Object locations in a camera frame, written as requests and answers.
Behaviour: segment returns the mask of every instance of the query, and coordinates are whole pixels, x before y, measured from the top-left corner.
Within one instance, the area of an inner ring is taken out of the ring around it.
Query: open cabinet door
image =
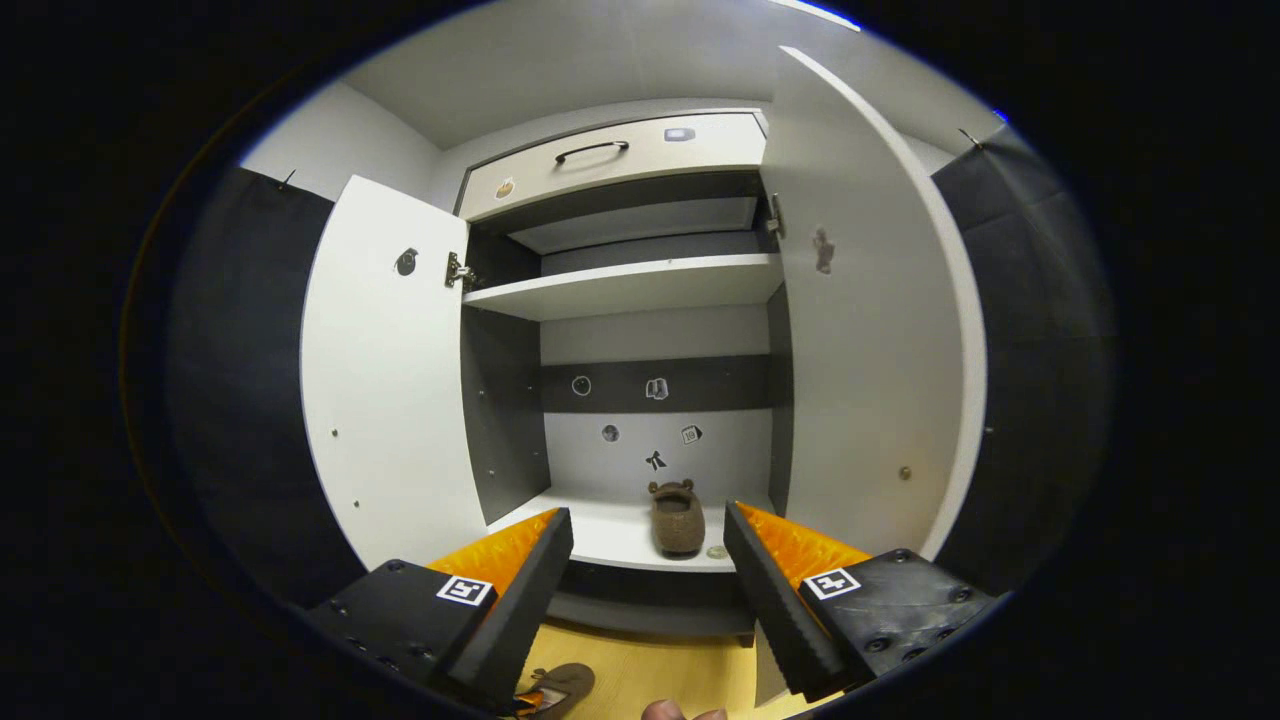
[[[795,442],[787,518],[933,560],[982,438],[986,342],[960,233],[902,137],[781,49],[760,165],[781,210]]]
[[[462,283],[444,286],[448,254],[466,247],[465,222],[358,176],[320,237],[302,310],[303,418],[366,569],[425,565],[485,536],[462,418]]]

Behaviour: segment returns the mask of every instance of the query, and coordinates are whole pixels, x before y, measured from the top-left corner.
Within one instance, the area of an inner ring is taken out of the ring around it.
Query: black fabric curtain
[[[987,332],[986,433],[938,565],[996,594],[1062,541],[1111,419],[1112,300],[1088,222],[1007,126],[933,176]]]
[[[302,304],[333,202],[236,168],[174,278],[165,400],[210,525],[279,598],[311,607],[365,574],[302,421]]]

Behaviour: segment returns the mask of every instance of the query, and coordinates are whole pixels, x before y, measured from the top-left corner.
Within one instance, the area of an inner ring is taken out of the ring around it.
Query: slipper
[[[703,547],[707,518],[703,503],[694,495],[694,480],[682,483],[649,483],[653,496],[653,533],[658,547],[672,555],[689,555]]]
[[[595,673],[581,662],[561,665],[550,673],[538,667],[532,678],[538,680],[534,687],[516,697],[536,707],[520,715],[534,720],[559,720],[595,685]]]

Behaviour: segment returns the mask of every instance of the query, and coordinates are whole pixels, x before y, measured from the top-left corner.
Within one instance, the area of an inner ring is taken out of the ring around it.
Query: door hinge
[[[444,287],[453,287],[453,283],[462,281],[462,292],[471,292],[475,279],[475,270],[458,263],[457,252],[449,252],[449,260],[444,265]]]
[[[764,229],[773,234],[773,240],[782,240],[787,236],[787,228],[782,224],[782,204],[778,193],[769,196],[769,219],[764,220]]]

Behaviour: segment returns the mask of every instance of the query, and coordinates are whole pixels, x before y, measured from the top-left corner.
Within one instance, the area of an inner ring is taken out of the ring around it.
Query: black handle
[[[611,142],[596,142],[595,145],[588,145],[586,147],[579,147],[577,150],[570,150],[568,152],[561,152],[559,155],[556,156],[556,164],[557,165],[564,164],[564,158],[568,158],[570,155],[572,155],[575,152],[581,152],[584,150],[595,150],[596,147],[611,147],[611,146],[617,147],[618,152],[621,152],[621,151],[626,150],[627,147],[631,147],[631,143],[627,142],[627,141],[625,141],[625,140],[614,140],[614,141],[611,141]]]

